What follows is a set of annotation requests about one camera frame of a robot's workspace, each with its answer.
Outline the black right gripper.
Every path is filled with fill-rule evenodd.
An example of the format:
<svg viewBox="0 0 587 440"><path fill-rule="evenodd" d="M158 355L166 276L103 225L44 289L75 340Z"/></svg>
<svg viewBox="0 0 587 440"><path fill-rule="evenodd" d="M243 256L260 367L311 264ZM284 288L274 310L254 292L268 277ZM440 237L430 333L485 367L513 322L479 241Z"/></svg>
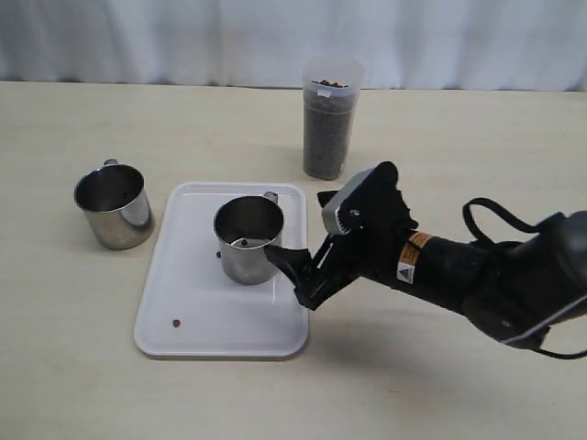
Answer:
<svg viewBox="0 0 587 440"><path fill-rule="evenodd" d="M439 245L439 238L414 229L398 236L360 229L347 236L327 236L314 256L307 248L274 245L268 245L264 254L293 284L298 302L315 311L359 278L416 298L438 298Z"/></svg>

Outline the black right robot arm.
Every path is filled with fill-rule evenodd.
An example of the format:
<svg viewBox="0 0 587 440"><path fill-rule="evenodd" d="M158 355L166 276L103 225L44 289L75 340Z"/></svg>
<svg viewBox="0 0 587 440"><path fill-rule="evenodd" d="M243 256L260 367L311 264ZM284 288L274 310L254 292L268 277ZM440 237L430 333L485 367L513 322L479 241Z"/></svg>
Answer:
<svg viewBox="0 0 587 440"><path fill-rule="evenodd" d="M586 213L554 215L527 242L460 243L363 227L315 255L265 250L309 310L358 278L458 314L495 341L538 351L551 326L586 314Z"/></svg>

